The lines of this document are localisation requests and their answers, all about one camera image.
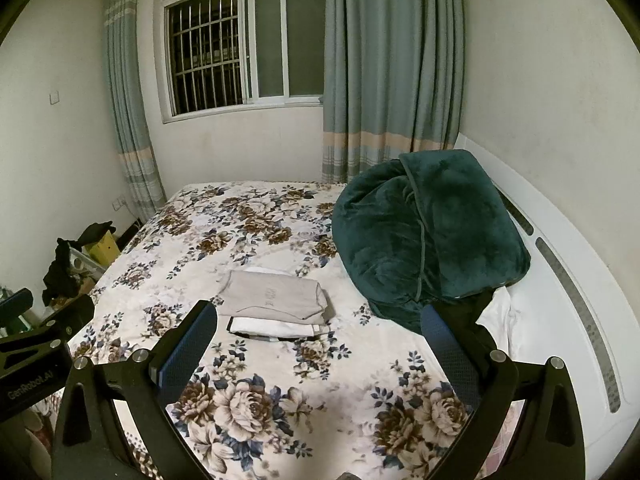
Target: bed sheet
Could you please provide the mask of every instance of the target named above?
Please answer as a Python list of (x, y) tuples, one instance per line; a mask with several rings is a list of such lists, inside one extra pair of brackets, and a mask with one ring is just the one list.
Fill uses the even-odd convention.
[[(151, 219), (91, 293), (94, 320), (70, 341), (101, 364), (151, 348), (202, 299), (220, 302), (229, 269), (259, 266), (318, 280), (334, 311), (314, 341), (263, 342), (218, 330), (180, 399), (176, 428), (219, 480), (425, 478), (467, 414), (424, 338), (372, 315), (331, 236), (344, 186), (187, 186)], [(60, 393), (50, 409), (60, 402)], [(130, 414), (123, 428), (158, 478)], [(481, 476), (513, 431), (508, 417)]]

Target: yellow box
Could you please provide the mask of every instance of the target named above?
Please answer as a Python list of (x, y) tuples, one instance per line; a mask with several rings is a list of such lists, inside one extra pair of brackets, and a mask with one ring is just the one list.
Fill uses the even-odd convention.
[(104, 267), (109, 267), (120, 256), (120, 250), (113, 239), (111, 232), (106, 234), (95, 244), (85, 245), (84, 248), (96, 262)]

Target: green blanket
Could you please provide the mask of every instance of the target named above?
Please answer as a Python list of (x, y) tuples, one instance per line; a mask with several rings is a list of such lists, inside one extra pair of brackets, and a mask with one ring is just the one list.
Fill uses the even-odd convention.
[(332, 229), (375, 314), (417, 333), (425, 302), (453, 304), (529, 270), (498, 192), (465, 150), (407, 153), (359, 174), (335, 203)]

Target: blue-green curtain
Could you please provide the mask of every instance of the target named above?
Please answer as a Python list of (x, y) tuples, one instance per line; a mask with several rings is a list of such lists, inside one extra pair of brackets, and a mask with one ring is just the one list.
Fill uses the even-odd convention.
[(105, 0), (104, 67), (122, 170), (140, 215), (148, 220), (165, 202), (140, 89), (137, 0)]
[(462, 0), (326, 0), (324, 181), (453, 147), (463, 66)]

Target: blue gripper pad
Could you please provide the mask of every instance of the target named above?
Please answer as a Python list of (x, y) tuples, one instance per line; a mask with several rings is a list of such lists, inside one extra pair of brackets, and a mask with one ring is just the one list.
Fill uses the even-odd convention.
[(433, 305), (428, 304), (420, 312), (420, 328), (455, 394), (476, 410), (481, 399), (478, 371)]
[[(173, 338), (179, 336), (179, 340), (177, 343), (172, 342), (173, 349), (168, 352), (166, 360), (159, 366), (154, 381), (158, 386), (158, 403), (161, 406), (178, 400), (187, 382), (191, 379), (193, 371), (198, 367), (200, 358), (211, 343), (217, 326), (216, 307), (209, 301), (201, 300), (175, 329), (177, 333), (172, 336)], [(161, 345), (162, 340), (169, 335), (169, 332), (171, 331), (162, 336), (154, 350)]]

